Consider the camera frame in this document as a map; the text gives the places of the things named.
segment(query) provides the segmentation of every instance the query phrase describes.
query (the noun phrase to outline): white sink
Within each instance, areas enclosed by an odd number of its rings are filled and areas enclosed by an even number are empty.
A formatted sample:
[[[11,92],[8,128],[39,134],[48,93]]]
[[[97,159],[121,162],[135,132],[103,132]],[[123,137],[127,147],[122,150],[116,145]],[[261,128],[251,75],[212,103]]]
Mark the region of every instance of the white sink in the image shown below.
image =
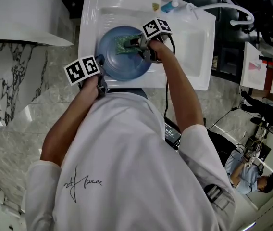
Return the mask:
[[[159,17],[166,20],[173,31],[176,57],[194,89],[207,90],[214,46],[215,16],[197,11],[192,14],[153,11],[152,3],[166,4],[171,0],[84,0],[80,28],[78,57],[96,53],[102,36],[117,26],[141,27]],[[186,2],[178,0],[179,6]],[[166,76],[162,64],[152,64],[141,77],[131,81],[117,81],[106,77],[110,88],[163,88]]]

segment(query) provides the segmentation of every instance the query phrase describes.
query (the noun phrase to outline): white tube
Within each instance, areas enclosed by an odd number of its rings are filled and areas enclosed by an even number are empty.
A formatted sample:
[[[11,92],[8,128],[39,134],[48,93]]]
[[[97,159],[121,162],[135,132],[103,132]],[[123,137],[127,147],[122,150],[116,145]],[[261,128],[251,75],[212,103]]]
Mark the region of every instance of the white tube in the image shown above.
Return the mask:
[[[216,4],[201,6],[201,7],[195,8],[194,10],[195,11],[197,11],[197,10],[207,10],[207,9],[213,9],[213,8],[232,8],[232,9],[240,10],[240,11],[246,13],[250,17],[250,20],[248,20],[248,21],[234,21],[234,20],[231,20],[230,23],[231,23],[232,26],[249,25],[249,24],[252,24],[254,22],[254,16],[252,15],[252,13],[249,10],[246,10],[245,8],[242,8],[240,6],[233,5],[233,4],[216,3]]]

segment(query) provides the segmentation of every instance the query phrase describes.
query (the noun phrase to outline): tile floor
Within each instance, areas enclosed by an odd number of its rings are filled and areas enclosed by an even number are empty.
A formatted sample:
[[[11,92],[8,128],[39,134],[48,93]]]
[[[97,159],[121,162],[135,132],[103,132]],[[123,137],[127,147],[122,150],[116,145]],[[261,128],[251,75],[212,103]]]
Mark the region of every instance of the tile floor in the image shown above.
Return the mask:
[[[50,47],[50,89],[30,103],[7,127],[0,127],[0,187],[19,205],[25,191],[28,167],[39,160],[39,150],[47,132],[78,93],[78,87],[69,85],[63,71],[66,64],[77,58],[77,51],[78,42],[71,47]],[[144,91],[163,114],[165,89]],[[212,76],[208,90],[197,91],[197,95],[208,128],[241,100],[237,84]],[[167,117],[176,122],[170,97]],[[250,117],[242,110],[236,110],[211,130],[238,143],[246,132],[250,134],[254,130]]]

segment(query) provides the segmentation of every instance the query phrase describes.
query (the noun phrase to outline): red object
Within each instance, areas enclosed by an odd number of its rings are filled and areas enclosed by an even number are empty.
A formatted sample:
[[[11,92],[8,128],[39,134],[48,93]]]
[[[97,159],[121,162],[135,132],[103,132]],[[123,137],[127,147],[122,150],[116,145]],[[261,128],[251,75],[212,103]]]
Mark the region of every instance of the red object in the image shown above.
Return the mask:
[[[268,93],[270,93],[270,90],[271,90],[272,80],[273,80],[273,69],[267,68],[264,90],[267,91]]]
[[[273,66],[273,62],[272,62],[272,61],[269,61],[269,62],[268,62],[267,60],[263,60],[262,63],[268,64],[268,65],[270,65],[270,66]]]

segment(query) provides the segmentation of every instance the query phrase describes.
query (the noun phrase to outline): blue bottle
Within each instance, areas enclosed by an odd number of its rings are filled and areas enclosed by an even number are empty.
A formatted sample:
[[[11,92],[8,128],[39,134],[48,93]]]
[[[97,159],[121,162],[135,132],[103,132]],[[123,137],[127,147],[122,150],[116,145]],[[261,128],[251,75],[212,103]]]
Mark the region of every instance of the blue bottle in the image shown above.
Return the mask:
[[[173,10],[174,8],[178,7],[178,5],[179,5],[179,3],[176,2],[176,1],[168,2],[167,4],[165,4],[165,5],[163,5],[163,6],[161,7],[161,10],[162,10],[163,12],[168,13],[168,12],[170,12],[171,10]]]

